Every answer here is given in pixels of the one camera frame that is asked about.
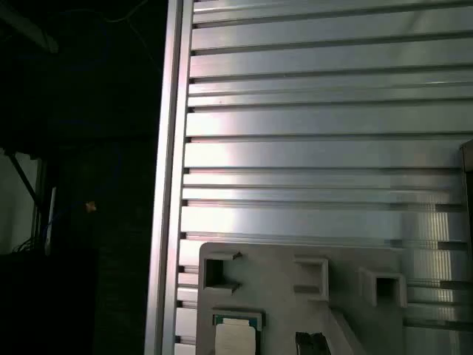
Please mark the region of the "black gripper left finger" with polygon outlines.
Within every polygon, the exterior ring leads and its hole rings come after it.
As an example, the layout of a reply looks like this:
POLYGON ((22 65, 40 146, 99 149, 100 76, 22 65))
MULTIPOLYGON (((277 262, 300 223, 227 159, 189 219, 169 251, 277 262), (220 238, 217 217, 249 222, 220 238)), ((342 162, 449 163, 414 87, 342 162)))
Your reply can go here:
POLYGON ((295 343, 297 355, 313 354, 313 343, 311 335, 309 333, 296 332, 295 343))

